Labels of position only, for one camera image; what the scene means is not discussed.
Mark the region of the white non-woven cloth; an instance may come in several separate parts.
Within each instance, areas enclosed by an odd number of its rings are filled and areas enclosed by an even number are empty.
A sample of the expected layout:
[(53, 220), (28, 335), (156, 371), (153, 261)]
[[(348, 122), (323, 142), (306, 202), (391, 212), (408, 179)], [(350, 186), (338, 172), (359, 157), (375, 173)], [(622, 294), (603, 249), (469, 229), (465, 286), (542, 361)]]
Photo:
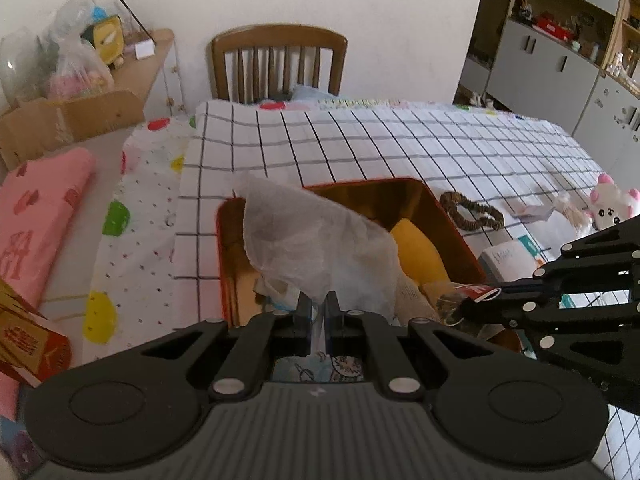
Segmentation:
[(386, 229), (299, 186), (254, 174), (239, 174), (234, 186), (245, 200), (245, 253), (264, 278), (292, 285), (316, 304), (336, 292), (344, 311), (394, 317), (401, 268)]

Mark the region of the brown hair scrunchie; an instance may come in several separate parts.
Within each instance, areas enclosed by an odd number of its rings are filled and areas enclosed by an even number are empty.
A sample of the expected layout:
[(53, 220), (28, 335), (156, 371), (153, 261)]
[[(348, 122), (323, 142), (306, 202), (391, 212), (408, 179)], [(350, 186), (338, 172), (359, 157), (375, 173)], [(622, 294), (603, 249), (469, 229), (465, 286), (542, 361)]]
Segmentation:
[(443, 192), (439, 203), (454, 225), (464, 232), (474, 232), (481, 229), (499, 231), (506, 225), (500, 210), (487, 204), (469, 200), (456, 191)]

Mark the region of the cotton swab pack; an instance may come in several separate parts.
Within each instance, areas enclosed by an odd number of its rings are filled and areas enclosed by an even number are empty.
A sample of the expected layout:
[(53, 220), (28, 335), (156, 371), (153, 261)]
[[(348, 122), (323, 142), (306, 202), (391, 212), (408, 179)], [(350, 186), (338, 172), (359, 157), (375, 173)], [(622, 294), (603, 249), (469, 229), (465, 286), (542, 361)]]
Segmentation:
[(592, 219), (590, 211), (578, 208), (567, 192), (561, 192), (554, 196), (553, 207), (570, 222), (570, 225), (578, 235), (585, 236), (591, 232)]

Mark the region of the yellow soft item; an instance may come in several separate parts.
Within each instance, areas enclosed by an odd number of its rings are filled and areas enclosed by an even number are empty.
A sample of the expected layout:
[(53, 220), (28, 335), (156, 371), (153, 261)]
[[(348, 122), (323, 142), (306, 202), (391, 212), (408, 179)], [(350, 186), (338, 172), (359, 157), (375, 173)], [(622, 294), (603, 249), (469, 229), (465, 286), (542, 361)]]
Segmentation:
[(410, 220), (400, 219), (390, 235), (397, 245), (401, 269), (410, 280), (418, 286), (450, 281), (435, 245)]

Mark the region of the white pink plush toy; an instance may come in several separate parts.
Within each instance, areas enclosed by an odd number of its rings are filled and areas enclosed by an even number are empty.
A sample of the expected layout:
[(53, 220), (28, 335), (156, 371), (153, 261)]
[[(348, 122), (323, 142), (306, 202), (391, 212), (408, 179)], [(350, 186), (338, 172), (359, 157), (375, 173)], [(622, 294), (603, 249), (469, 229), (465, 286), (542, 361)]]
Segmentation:
[(621, 190), (608, 174), (599, 174), (589, 199), (589, 214), (598, 231), (616, 226), (639, 214), (639, 191), (636, 188)]

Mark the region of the pink white tissue packet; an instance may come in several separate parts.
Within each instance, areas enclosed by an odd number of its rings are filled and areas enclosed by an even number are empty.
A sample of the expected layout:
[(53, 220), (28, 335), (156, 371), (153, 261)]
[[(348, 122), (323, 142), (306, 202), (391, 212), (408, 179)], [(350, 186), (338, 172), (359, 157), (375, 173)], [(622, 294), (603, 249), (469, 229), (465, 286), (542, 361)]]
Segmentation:
[(527, 205), (520, 211), (514, 212), (513, 217), (522, 223), (534, 223), (547, 221), (553, 211), (554, 207), (549, 205)]

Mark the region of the red storage box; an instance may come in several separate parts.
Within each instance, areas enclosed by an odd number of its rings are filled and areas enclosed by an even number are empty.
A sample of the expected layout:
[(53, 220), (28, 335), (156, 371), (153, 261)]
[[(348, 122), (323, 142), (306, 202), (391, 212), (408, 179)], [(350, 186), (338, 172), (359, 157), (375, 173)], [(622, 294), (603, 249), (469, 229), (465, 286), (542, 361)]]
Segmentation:
[(449, 281), (485, 274), (437, 195), (413, 178), (343, 181), (309, 188), (252, 174), (232, 179), (216, 213), (221, 312), (234, 327), (262, 312), (264, 297), (294, 306), (303, 292), (336, 292), (343, 309), (394, 315), (401, 268), (390, 231), (407, 220), (435, 247)]

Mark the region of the black grid white tablecloth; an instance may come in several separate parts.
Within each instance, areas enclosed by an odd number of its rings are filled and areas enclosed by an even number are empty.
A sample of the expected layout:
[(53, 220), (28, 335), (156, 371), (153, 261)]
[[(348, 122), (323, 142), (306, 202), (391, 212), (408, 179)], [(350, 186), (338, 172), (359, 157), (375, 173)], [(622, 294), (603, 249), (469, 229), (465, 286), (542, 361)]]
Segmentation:
[(561, 192), (579, 207), (600, 166), (551, 122), (431, 103), (303, 102), (241, 105), (211, 100), (191, 122), (180, 177), (174, 305), (180, 325), (221, 315), (216, 212), (236, 174), (280, 183), (409, 177), (497, 207), (501, 231), (466, 237), (473, 252), (541, 232), (516, 218)]

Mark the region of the red yellow carton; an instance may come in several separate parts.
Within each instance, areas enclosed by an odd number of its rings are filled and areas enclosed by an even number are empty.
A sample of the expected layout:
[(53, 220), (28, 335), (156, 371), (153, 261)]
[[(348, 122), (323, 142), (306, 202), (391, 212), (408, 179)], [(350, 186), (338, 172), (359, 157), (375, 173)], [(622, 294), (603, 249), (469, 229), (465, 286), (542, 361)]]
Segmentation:
[(70, 367), (70, 340), (1, 282), (1, 373), (38, 387)]

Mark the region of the light blue seat cushion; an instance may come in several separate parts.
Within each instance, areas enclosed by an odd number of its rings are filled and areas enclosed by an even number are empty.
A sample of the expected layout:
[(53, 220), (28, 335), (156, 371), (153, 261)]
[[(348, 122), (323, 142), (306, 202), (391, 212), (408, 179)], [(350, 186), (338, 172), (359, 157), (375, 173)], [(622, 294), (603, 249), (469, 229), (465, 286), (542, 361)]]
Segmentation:
[(306, 84), (296, 84), (292, 90), (290, 101), (302, 102), (302, 101), (323, 101), (334, 100), (334, 94), (330, 92), (321, 91), (313, 86), (307, 86)]

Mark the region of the pink folded towel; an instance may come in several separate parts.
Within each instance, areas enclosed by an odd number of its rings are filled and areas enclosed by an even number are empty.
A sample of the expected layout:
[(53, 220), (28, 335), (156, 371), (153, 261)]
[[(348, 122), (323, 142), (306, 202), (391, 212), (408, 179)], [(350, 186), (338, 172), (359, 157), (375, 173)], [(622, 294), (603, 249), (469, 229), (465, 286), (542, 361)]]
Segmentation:
[[(96, 156), (85, 148), (73, 148), (58, 156), (25, 162), (1, 185), (1, 281), (36, 312), (95, 171)], [(1, 373), (1, 415), (5, 418), (16, 417), (20, 383)]]

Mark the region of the wooden side cabinet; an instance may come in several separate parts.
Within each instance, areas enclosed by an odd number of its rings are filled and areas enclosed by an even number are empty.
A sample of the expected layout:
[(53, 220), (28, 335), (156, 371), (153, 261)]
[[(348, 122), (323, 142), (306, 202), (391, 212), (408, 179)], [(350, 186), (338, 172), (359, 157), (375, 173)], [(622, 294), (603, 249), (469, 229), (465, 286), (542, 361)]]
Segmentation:
[(112, 71), (116, 90), (133, 93), (142, 103), (146, 120), (186, 114), (174, 32), (152, 31), (154, 54), (138, 60), (134, 51)]

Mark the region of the wooden chair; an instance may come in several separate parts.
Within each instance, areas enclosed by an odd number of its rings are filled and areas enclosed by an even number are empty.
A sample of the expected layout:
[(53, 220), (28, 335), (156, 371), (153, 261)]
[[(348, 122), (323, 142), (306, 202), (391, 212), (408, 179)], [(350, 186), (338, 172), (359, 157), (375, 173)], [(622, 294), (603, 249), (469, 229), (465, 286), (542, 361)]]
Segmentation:
[(329, 55), (326, 90), (340, 93), (348, 41), (338, 32), (296, 24), (237, 27), (210, 43), (216, 97), (241, 104), (289, 99), (295, 86), (321, 84), (322, 55)]

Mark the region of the small white box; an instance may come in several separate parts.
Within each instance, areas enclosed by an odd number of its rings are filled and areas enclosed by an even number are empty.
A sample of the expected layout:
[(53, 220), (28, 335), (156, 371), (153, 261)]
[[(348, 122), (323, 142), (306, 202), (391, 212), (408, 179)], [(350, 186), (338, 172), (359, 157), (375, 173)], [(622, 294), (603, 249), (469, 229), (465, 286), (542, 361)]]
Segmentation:
[(150, 58), (155, 55), (155, 42), (153, 39), (137, 42), (134, 45), (134, 55), (137, 60)]

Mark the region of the cardboard box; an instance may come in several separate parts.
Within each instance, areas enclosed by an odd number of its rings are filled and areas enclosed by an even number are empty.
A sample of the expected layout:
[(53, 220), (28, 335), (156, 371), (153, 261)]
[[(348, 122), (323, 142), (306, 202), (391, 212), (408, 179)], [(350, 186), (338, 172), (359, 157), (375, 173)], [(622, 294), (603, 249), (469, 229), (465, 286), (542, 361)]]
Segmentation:
[(1, 117), (1, 158), (13, 170), (64, 146), (140, 122), (143, 104), (129, 90), (67, 101), (36, 99)]

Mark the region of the clear plastic bag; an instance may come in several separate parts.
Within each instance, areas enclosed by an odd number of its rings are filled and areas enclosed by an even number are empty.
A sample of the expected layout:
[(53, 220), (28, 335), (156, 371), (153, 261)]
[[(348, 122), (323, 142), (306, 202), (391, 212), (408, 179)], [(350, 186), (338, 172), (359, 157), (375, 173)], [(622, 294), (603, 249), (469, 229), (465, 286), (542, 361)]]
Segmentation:
[(47, 98), (66, 101), (111, 91), (107, 65), (82, 33), (92, 24), (92, 0), (67, 0), (43, 38), (44, 90)]

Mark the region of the yellow tissue holder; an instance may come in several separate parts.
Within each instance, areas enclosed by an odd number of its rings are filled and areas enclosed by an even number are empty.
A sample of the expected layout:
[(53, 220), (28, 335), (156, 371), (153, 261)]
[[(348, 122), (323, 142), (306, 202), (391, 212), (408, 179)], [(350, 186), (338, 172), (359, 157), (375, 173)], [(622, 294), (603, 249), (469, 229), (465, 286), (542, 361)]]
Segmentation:
[(107, 66), (112, 66), (124, 53), (125, 41), (122, 32), (122, 20), (117, 15), (104, 18), (88, 26), (81, 34), (96, 50)]

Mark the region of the grey wooden wall cabinet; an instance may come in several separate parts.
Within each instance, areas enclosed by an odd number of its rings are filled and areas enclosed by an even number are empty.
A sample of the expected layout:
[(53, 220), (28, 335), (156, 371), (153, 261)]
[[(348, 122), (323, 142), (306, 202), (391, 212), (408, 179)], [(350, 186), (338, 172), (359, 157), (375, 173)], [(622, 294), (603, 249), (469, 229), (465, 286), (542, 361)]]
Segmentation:
[(639, 0), (480, 0), (458, 91), (554, 122), (617, 181), (633, 181)]

